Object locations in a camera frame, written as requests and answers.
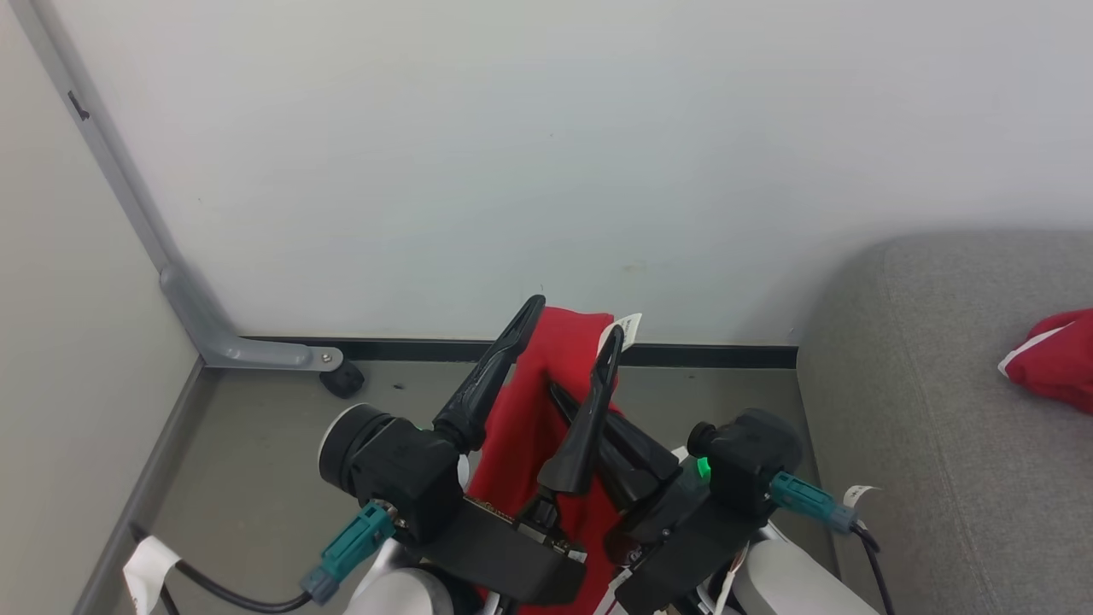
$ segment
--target red cloth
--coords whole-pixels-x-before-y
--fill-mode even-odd
[[[536,494],[539,469],[554,456],[566,433],[548,387],[556,382],[574,399],[584,400],[600,334],[612,322],[610,315],[577,315],[557,307],[543,310],[527,351],[516,362],[516,375],[497,397],[485,424],[482,460],[468,494],[508,516],[518,513]],[[592,613],[611,581],[614,568],[603,552],[603,535],[619,516],[603,485],[597,477],[587,497],[560,496],[559,500],[565,535],[588,552],[585,583],[573,604],[521,606],[521,615]]]
[[[1033,393],[1093,414],[1093,310],[1042,321],[998,368]]]

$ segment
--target black caster wheel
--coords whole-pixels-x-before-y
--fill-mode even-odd
[[[356,366],[348,360],[343,360],[332,372],[320,372],[319,382],[327,391],[333,393],[342,400],[349,400],[364,387],[364,375]]]

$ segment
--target black cable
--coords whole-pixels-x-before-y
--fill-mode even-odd
[[[175,599],[171,598],[171,592],[167,591],[167,583],[164,583],[163,589],[160,590],[160,600],[163,601],[163,610],[167,612],[167,615],[179,615]]]
[[[198,571],[197,568],[190,566],[185,559],[178,560],[175,568],[177,568],[183,575],[186,575],[189,580],[197,583],[199,588],[211,593],[212,595],[223,600],[224,602],[230,602],[239,608],[246,608],[247,611],[252,611],[255,613],[287,613],[299,608],[308,602],[312,602],[312,595],[307,592],[304,592],[286,602],[258,602],[257,600],[239,595],[221,586],[216,581],[213,581],[209,577],[205,577]]]
[[[877,554],[881,552],[877,539],[869,533],[869,530],[857,523],[850,527],[850,531],[861,539],[861,546],[866,548],[866,557],[869,558],[869,566],[873,569],[873,577],[877,578],[877,589],[881,592],[881,602],[884,603],[884,613],[895,615],[895,610],[892,608],[892,596],[888,593],[888,584],[884,582],[884,575],[881,573],[881,565],[877,561]]]
[[[132,534],[133,540],[137,541],[138,544],[150,535],[146,530],[137,523],[129,523],[129,532]],[[308,602],[312,602],[312,594],[307,592],[304,592],[286,602],[258,602],[257,600],[239,595],[221,586],[216,581],[205,577],[201,573],[201,571],[190,566],[183,559],[179,559],[178,564],[175,564],[175,568],[183,575],[186,575],[189,580],[197,583],[199,588],[211,593],[212,595],[223,600],[224,602],[234,604],[239,608],[246,608],[247,611],[254,611],[255,613],[289,613],[290,611],[295,611]],[[160,592],[160,598],[163,600],[163,606],[167,610],[167,615],[178,615],[178,607],[175,606],[175,601],[171,599],[171,593],[167,592],[166,584],[164,584],[163,590]]]

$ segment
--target label tag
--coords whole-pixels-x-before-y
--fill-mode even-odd
[[[619,586],[621,586],[623,581],[630,579],[631,575],[633,575],[633,572],[630,571],[630,568],[623,568],[622,572],[608,583],[608,591],[603,593],[603,598],[600,599],[600,604],[596,606],[596,611],[592,612],[592,615],[608,615],[609,613],[611,615],[619,615],[620,611],[618,611],[618,608],[622,607],[618,602],[615,602],[614,591],[619,589]]]
[[[850,487],[846,490],[846,495],[843,496],[843,506],[847,508],[857,507],[858,500],[870,489],[880,490],[880,487],[870,487],[869,485],[855,485]]]
[[[603,333],[600,334],[600,343],[596,346],[596,354],[599,355],[600,351],[603,350],[603,344],[608,341],[608,334],[611,333],[611,330],[614,329],[615,326],[622,328],[622,351],[620,351],[620,353],[625,352],[627,348],[633,346],[634,342],[637,340],[637,324],[640,322],[642,315],[638,314],[631,315],[625,319],[619,319],[608,326],[607,329],[603,330]]]
[[[179,559],[178,554],[155,536],[149,536],[137,545],[137,551],[121,569],[137,615],[152,613],[152,607],[160,601],[163,579]]]

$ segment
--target gray cushion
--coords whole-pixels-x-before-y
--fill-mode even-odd
[[[1093,233],[912,236],[850,262],[798,378],[821,482],[859,510],[900,615],[1093,613],[1093,416],[996,366],[1039,320],[1093,307]],[[880,602],[860,543],[844,581]]]

